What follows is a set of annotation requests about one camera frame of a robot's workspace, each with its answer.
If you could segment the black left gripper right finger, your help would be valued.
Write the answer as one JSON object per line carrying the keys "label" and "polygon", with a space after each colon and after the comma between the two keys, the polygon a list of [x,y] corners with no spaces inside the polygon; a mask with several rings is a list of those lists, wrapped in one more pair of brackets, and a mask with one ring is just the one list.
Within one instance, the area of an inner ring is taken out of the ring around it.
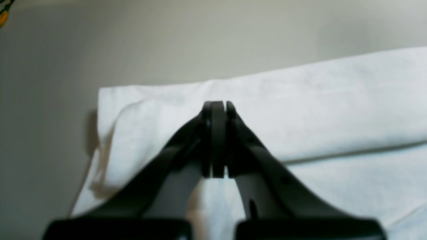
{"label": "black left gripper right finger", "polygon": [[236,240],[386,240],[377,220],[356,217],[314,194],[262,144],[226,102],[228,174],[246,220]]}

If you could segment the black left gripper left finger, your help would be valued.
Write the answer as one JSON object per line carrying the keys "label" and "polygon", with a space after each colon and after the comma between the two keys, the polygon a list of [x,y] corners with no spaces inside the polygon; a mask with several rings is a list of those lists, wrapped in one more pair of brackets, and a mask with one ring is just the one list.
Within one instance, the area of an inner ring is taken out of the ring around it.
{"label": "black left gripper left finger", "polygon": [[202,178],[223,178],[226,111],[205,102],[159,154],[111,199],[71,220],[52,222],[45,240],[191,240],[188,199]]}

